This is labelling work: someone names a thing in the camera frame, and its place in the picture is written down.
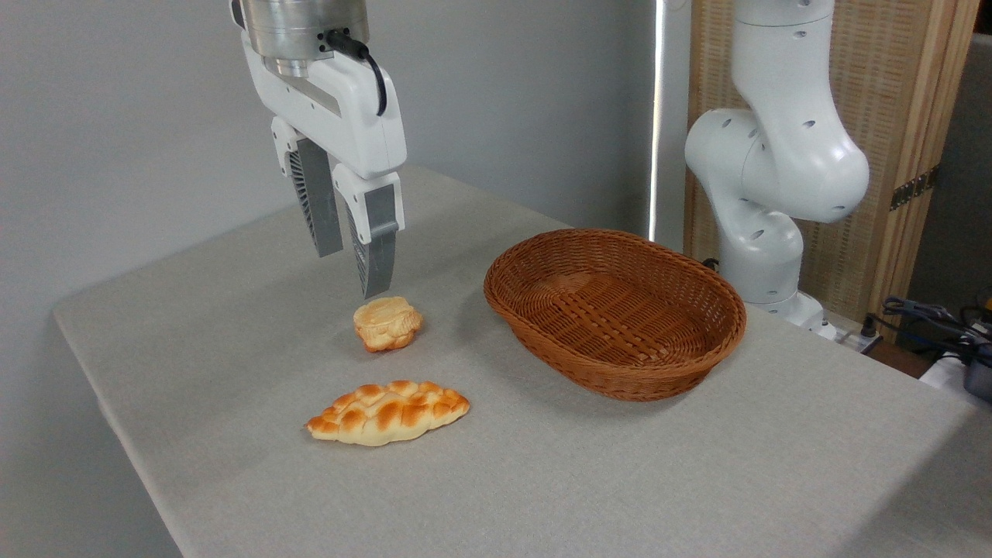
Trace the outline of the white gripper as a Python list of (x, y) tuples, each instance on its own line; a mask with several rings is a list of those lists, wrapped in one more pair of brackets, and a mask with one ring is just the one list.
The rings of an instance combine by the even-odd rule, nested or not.
[[(319, 257), (343, 250), (336, 188), (346, 202), (363, 297), (383, 294), (392, 282), (396, 235), (406, 227), (393, 172), (407, 160), (406, 134), (392, 79), (382, 74), (387, 109), (379, 115), (377, 79), (367, 64), (337, 53), (312, 61), (307, 77), (287, 77), (265, 66), (247, 32), (241, 41), (256, 91), (276, 115), (270, 131), (277, 158), (315, 250)], [(327, 152), (341, 162), (333, 171)]]

